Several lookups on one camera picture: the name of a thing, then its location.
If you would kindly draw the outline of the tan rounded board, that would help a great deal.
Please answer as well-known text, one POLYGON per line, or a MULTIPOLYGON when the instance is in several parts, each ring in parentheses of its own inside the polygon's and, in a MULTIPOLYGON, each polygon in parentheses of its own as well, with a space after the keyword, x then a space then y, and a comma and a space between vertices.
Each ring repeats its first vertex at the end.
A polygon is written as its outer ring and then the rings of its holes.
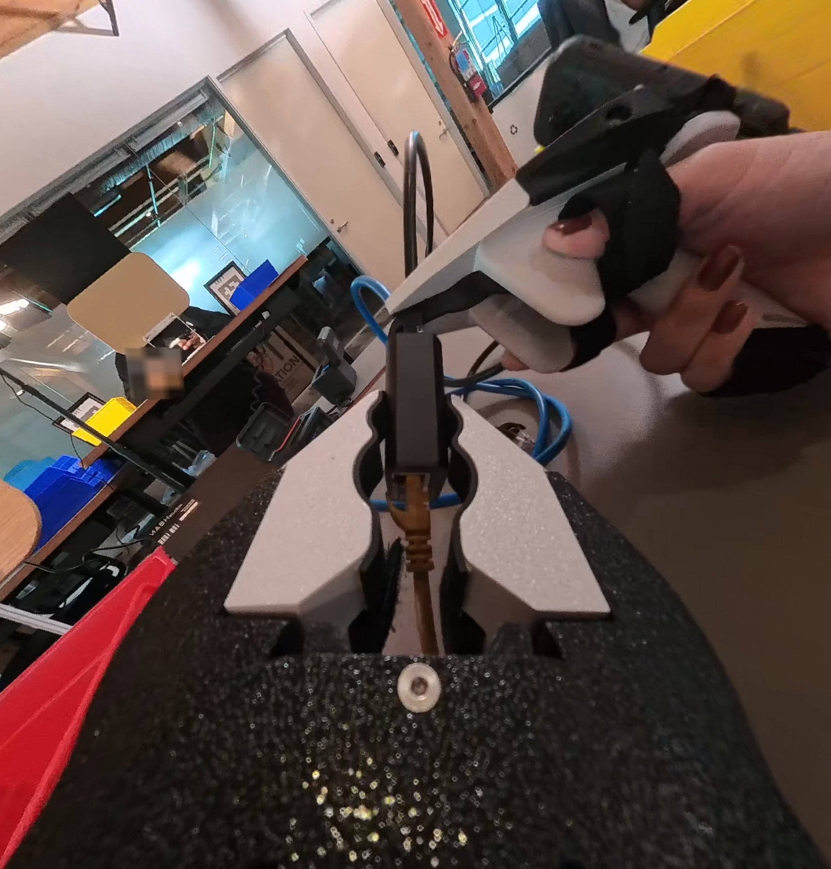
POLYGON ((149 255, 131 252, 70 301, 71 320, 126 353, 145 347, 190 306, 190 297, 149 255))

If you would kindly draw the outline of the red plastic bin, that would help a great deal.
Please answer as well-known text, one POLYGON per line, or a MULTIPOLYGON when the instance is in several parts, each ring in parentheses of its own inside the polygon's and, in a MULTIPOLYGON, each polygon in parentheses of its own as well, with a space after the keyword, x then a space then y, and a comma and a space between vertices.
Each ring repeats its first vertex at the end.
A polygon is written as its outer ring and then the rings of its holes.
POLYGON ((58 783, 117 647, 174 567, 156 549, 0 693, 0 867, 58 783))

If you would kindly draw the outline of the printed floor sign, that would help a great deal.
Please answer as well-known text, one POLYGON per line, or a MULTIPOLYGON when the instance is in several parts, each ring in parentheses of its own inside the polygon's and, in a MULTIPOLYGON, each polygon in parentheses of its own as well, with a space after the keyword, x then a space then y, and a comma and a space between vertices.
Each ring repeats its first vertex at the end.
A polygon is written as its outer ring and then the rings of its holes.
POLYGON ((319 363, 291 334, 274 329, 250 354, 258 369, 272 377, 293 405, 309 390, 319 363))

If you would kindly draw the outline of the wooden desk with black frame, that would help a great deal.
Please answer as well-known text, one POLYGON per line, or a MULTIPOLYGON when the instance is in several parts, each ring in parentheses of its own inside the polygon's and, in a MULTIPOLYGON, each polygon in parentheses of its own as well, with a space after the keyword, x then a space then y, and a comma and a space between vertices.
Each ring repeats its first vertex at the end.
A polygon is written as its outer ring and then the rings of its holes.
MULTIPOLYGON (((308 257, 306 255, 300 255, 290 266, 286 267, 278 277, 274 278, 273 281, 268 282, 267 286, 247 305, 244 310, 231 317, 223 329, 212 338, 208 339, 207 342, 204 342, 201 346, 197 347, 195 353, 192 353, 185 359, 182 366, 183 376, 186 377, 193 370, 197 369, 197 367, 206 359, 210 358, 218 348, 225 347, 235 340, 240 340, 247 334, 247 329, 252 329, 256 325, 263 323, 265 321, 262 317, 263 313, 269 311, 270 301, 273 300, 275 294, 278 294, 281 291, 281 288, 286 284, 286 282, 293 277, 296 277, 301 268, 303 268, 307 263, 308 257)), ((135 426, 138 425, 139 420, 151 413, 152 409, 162 401, 163 399, 149 399, 144 401, 126 421, 114 430, 113 440, 125 443, 123 439, 125 438, 127 431, 134 429, 135 426)))

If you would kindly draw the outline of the person's right hand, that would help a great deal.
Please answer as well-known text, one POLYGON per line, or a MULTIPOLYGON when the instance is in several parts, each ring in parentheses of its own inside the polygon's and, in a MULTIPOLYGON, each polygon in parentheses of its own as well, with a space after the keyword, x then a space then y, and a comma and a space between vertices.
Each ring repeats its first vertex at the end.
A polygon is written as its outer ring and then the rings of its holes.
POLYGON ((831 366, 831 130, 717 143, 668 169, 679 246, 702 262, 658 316, 624 299, 570 331, 569 371, 648 333, 652 375, 712 398, 775 393, 831 366))

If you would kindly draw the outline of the yellow plastic bin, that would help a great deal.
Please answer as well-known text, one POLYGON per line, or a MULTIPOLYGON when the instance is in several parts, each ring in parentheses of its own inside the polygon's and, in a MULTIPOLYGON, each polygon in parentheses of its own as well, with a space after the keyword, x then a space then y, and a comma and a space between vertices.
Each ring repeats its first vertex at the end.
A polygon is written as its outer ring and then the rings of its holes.
POLYGON ((831 1, 689 1, 642 53, 777 100, 796 127, 831 129, 831 1))

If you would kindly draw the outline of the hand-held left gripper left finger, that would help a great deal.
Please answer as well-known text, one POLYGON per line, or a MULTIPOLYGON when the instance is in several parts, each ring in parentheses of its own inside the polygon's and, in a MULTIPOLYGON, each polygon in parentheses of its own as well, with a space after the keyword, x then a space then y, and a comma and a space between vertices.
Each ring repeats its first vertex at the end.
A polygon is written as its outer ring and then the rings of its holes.
POLYGON ((284 467, 224 602, 228 614, 349 626, 381 549, 369 502, 383 468, 376 390, 284 467))

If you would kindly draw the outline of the small blue bin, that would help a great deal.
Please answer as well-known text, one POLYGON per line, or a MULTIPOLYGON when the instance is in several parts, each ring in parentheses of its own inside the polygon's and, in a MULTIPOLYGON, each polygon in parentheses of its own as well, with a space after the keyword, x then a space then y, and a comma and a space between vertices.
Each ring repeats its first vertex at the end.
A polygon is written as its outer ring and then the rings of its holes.
POLYGON ((274 265, 269 260, 264 261, 237 286, 230 298, 232 305, 238 311, 245 310, 278 277, 279 273, 274 265))

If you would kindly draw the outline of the wooden board with black tag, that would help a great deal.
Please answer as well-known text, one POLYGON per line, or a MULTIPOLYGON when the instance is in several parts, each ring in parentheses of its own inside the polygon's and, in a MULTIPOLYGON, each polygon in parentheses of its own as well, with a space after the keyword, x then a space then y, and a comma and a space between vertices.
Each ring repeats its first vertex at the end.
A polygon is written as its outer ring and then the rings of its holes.
POLYGON ((0 479, 0 585, 33 554, 41 528, 36 504, 0 479))

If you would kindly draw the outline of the red fire extinguisher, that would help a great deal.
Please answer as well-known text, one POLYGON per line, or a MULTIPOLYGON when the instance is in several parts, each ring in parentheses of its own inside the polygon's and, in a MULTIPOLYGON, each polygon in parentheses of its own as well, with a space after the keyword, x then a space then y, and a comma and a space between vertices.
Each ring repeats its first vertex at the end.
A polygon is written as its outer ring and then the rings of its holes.
POLYGON ((470 102, 482 102, 488 87, 465 42, 454 41, 449 46, 448 59, 453 74, 464 88, 470 102))

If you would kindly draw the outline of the white board stand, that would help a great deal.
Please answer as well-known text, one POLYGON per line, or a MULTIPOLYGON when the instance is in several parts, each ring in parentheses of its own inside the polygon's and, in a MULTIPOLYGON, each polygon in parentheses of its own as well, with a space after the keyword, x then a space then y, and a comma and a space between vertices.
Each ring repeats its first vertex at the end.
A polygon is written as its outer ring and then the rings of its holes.
POLYGON ((66 635, 71 630, 71 625, 56 621, 49 615, 30 613, 5 603, 0 603, 0 619, 56 636, 66 635))

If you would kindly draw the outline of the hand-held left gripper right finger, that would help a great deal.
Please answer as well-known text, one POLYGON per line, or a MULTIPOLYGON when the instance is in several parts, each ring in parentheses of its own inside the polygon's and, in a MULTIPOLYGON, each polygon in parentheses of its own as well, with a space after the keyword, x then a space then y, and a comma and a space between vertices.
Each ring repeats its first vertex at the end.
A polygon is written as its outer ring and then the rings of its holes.
POLYGON ((462 398, 451 404, 474 477, 458 516, 463 612, 481 628, 610 616, 545 470, 462 398))

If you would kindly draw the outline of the black ethernet port adapter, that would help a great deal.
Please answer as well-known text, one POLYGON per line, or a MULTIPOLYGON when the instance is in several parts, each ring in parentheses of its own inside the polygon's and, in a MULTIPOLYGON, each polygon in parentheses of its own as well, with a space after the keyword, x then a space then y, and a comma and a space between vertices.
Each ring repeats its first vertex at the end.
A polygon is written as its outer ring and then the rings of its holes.
POLYGON ((419 474, 440 489, 449 460, 442 346, 425 332, 397 330, 388 342, 386 397, 390 477, 419 474))

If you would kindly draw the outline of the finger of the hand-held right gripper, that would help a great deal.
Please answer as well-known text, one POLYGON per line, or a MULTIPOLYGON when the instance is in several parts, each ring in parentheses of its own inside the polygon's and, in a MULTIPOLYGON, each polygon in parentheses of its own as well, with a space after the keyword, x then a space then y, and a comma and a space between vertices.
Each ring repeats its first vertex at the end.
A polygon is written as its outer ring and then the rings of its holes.
POLYGON ((398 310, 396 331, 425 331, 431 322, 464 314, 492 296, 504 296, 507 293, 507 289, 492 278, 484 274, 469 274, 455 282, 451 288, 398 310))
POLYGON ((509 181, 415 268, 391 294, 388 312, 398 315, 480 272, 533 310, 556 316, 557 268, 542 236, 559 210, 559 196, 532 205, 529 193, 509 181))

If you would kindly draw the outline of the small yellow bin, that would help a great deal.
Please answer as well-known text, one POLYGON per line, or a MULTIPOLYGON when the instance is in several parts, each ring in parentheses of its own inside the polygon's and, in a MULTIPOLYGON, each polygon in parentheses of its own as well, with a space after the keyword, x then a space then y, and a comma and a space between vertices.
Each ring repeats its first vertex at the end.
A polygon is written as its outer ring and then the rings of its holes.
MULTIPOLYGON (((90 414, 88 422, 93 429, 106 437, 110 437, 116 429, 135 414, 137 409, 138 407, 129 399, 121 396, 114 397, 90 414)), ((102 444, 94 434, 83 428, 75 429, 72 436, 92 447, 102 444)))

